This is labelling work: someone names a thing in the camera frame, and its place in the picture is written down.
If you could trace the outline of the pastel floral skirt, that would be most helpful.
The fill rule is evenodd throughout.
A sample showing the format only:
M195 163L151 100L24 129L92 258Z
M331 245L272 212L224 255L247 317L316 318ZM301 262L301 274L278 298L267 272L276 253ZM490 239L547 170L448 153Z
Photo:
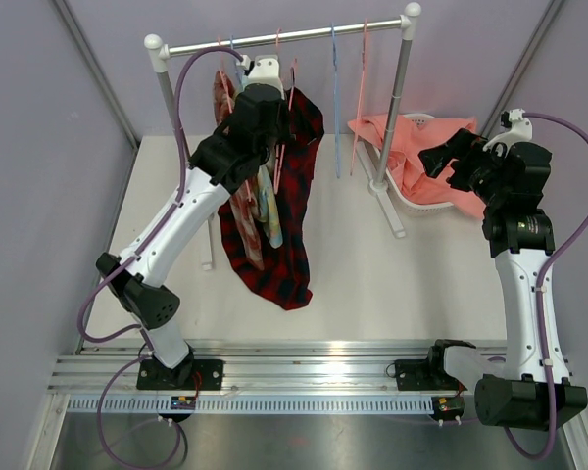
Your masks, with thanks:
M270 246L278 249L283 244L283 235L272 180L264 165L260 167L257 174L256 199L258 203L256 219L262 224Z

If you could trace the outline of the red white checked skirt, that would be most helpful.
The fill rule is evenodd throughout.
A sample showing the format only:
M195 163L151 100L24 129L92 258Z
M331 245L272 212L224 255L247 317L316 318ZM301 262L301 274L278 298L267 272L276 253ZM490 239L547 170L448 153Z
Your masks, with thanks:
M218 70L213 83L213 105L216 125L220 125L233 111L235 88L227 74ZM264 269L261 237L258 231L259 203L257 176L250 177L229 199L236 231L241 238L246 260Z

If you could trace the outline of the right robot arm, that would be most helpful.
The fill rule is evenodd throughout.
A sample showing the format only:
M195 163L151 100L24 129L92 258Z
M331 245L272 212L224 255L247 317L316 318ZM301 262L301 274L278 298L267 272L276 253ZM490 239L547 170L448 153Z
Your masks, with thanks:
M425 174L477 196L482 231L504 299L507 352L496 365L468 342L439 340L425 364L427 381L447 388L458 380L474 394L481 424L534 431L558 429L587 404L570 383L560 349L548 265L556 253L552 222L540 209L552 154L526 137L489 144L466 129L419 152Z

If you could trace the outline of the blue wire hanger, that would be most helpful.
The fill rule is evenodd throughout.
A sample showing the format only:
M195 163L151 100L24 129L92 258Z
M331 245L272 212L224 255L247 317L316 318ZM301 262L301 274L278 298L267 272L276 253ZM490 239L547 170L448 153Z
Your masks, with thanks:
M234 42L234 38L232 35L229 36L229 48L231 50L235 49L235 46L233 44ZM242 86L243 85L243 69L240 68L239 64L238 64L238 60L234 59L233 60L233 70L234 70L234 74L237 80L237 83Z
M331 23L331 45L332 45L332 66L333 66L333 124L334 124L334 164L335 176L337 179L342 175L342 158L340 147L340 81L339 81L339 54L337 49L337 34L335 24Z

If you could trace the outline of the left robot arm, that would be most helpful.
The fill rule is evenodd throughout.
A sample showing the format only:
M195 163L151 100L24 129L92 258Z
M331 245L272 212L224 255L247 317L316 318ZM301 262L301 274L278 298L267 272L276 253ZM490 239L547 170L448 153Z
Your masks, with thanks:
M96 261L110 291L152 346L145 369L161 388L181 389L193 375L193 351L174 320L180 299L165 285L177 257L203 224L269 160L288 134L280 79L248 82L232 113L186 158L166 206L119 256Z

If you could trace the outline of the red black plaid skirt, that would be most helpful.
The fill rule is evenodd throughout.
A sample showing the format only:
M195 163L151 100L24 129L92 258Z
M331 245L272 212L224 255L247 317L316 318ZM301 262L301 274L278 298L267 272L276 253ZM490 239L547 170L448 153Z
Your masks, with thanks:
M219 209L224 251L235 273L254 294L285 310L306 306L312 299L310 267L303 241L303 221L315 173L319 144L324 136L321 110L300 89L287 91L293 99L290 128L295 140L285 148L276 205L283 245L272 248L260 236L264 267L247 260L242 236L236 227L231 203Z

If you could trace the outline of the salmon pink skirt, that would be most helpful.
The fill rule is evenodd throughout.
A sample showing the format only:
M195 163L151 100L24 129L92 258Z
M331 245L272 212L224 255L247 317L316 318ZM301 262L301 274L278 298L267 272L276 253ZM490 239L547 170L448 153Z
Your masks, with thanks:
M388 169L401 194L419 205L451 203L468 216L480 219L485 205L472 193L451 188L447 179L453 170L446 167L436 178L426 176L418 153L448 141L458 130L477 130L475 117L436 117L417 126L404 115L397 117L388 157Z

